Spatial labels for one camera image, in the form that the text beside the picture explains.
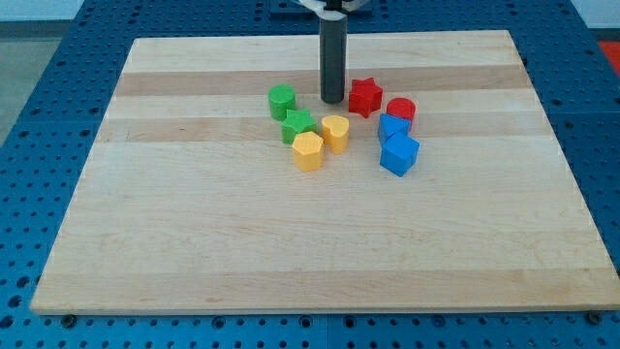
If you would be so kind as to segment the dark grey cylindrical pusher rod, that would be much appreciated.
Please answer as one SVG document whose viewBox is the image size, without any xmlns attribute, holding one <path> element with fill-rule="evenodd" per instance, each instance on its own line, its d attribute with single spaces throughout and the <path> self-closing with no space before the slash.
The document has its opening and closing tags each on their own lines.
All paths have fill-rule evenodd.
<svg viewBox="0 0 620 349">
<path fill-rule="evenodd" d="M 348 17 L 337 11 L 320 15 L 321 99 L 337 104 L 344 99 Z"/>
</svg>

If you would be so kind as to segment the white pusher mount bracket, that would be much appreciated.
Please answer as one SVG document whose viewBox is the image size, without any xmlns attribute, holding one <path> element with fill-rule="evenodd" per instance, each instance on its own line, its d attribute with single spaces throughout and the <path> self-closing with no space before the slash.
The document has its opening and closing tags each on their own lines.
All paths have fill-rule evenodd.
<svg viewBox="0 0 620 349">
<path fill-rule="evenodd" d="M 298 0 L 298 3 L 318 17 L 345 17 L 365 6 L 369 0 Z"/>
</svg>

